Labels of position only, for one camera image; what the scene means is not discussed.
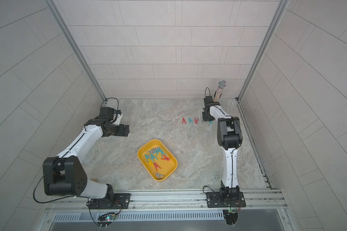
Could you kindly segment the yellow plastic storage box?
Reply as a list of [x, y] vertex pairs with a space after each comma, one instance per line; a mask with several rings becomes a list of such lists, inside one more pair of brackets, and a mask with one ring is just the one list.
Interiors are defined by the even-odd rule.
[[[161, 155], [165, 154], [170, 158], [170, 161], [161, 160]], [[149, 155], [152, 158], [154, 167], [147, 164], [145, 155]], [[167, 179], [176, 169], [177, 169], [177, 159], [175, 156], [168, 150], [168, 148], [157, 139], [153, 139], [146, 144], [144, 144], [137, 152], [137, 157], [145, 167], [150, 176], [158, 181], [164, 181]], [[155, 173], [158, 172], [163, 174], [164, 179], [158, 179]]]

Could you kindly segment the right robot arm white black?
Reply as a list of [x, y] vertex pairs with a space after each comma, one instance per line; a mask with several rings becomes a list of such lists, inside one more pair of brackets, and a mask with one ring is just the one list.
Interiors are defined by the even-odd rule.
[[202, 118], [205, 122], [217, 121], [217, 142], [224, 154], [224, 173], [219, 190], [221, 200], [239, 199], [240, 188], [237, 177], [238, 149], [243, 142], [240, 120], [226, 113], [212, 96], [204, 97]]

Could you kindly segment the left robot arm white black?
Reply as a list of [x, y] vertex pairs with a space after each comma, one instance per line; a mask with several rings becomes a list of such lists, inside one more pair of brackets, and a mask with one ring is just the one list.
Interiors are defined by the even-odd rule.
[[120, 110], [101, 107], [99, 116], [87, 121], [81, 133], [64, 151], [44, 161], [42, 168], [46, 195], [114, 201], [112, 186], [92, 181], [84, 171], [82, 161], [98, 139], [128, 136], [129, 126], [120, 123], [122, 117]]

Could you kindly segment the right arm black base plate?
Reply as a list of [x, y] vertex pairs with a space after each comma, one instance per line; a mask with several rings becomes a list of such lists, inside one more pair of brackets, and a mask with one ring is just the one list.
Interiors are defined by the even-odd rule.
[[243, 192], [236, 196], [222, 196], [219, 192], [205, 192], [206, 203], [209, 208], [245, 208], [246, 202]]

